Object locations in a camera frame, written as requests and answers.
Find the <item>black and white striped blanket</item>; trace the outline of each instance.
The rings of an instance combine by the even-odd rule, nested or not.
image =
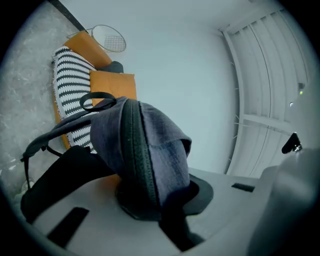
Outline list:
[[[79,54],[67,46],[62,46],[53,53],[54,76],[53,91],[60,119],[63,120],[75,113],[82,111],[80,98],[90,93],[89,71],[96,69]],[[87,100],[86,108],[92,108],[92,101]],[[90,128],[88,125],[67,134],[71,146],[89,146],[92,153],[97,153],[90,141]]]

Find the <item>backpack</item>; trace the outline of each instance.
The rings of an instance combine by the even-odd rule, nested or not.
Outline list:
[[[103,100],[85,108],[89,99]],[[134,99],[92,92],[80,99],[80,105],[83,111],[37,137],[22,155],[28,191],[22,197],[21,210],[26,220],[33,223],[44,210],[87,182],[117,174],[121,182],[116,197],[127,214],[137,220],[159,222],[182,251],[202,242],[201,237],[190,233],[185,216],[201,213],[213,198],[213,189],[189,174],[191,139],[161,111]],[[91,125],[90,139],[97,155],[80,146],[64,154],[49,146],[53,138],[87,125]],[[30,188],[29,158],[40,149],[59,159]],[[66,171],[71,160],[76,162],[73,171]],[[89,165],[91,171],[84,171]],[[69,238],[60,241],[60,246]]]

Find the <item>white surface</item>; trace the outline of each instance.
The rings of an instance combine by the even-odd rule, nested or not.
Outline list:
[[[126,73],[135,74],[138,99],[163,111],[192,138],[189,166],[226,172],[233,151],[237,79],[225,39],[206,19],[209,1],[61,2],[84,27],[106,24],[124,36],[126,50],[109,55]],[[215,17],[215,5],[208,6]]]
[[[103,20],[107,25],[118,28],[119,20],[128,22],[129,25],[134,20],[148,19],[159,22],[190,22],[217,30],[240,20],[260,4],[250,3],[249,0],[60,0],[60,2],[83,26],[86,22],[91,24],[93,20]],[[90,28],[97,24],[100,23],[92,23]]]
[[[297,108],[295,101],[299,84],[309,86],[310,80],[319,75],[319,60],[303,30],[286,10],[266,8],[244,21],[231,25],[223,33],[227,38],[239,81],[240,113],[238,136],[228,174],[260,177],[263,169],[278,165],[285,157],[282,147],[293,132],[303,137],[302,147],[317,144],[314,139],[318,125],[304,111],[295,111],[295,127],[290,110]],[[308,95],[310,106],[316,97]],[[309,128],[306,136],[303,129]]]

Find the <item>white wall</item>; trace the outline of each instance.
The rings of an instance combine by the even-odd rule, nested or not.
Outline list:
[[[163,111],[192,138],[190,167],[225,172],[233,150],[237,81],[219,32],[183,19],[190,15],[192,20],[192,13],[177,12],[181,19],[174,18],[172,4],[159,1],[153,3],[157,6],[147,1],[61,2],[86,28],[106,24],[120,31],[127,48],[109,55],[135,74],[138,99]]]

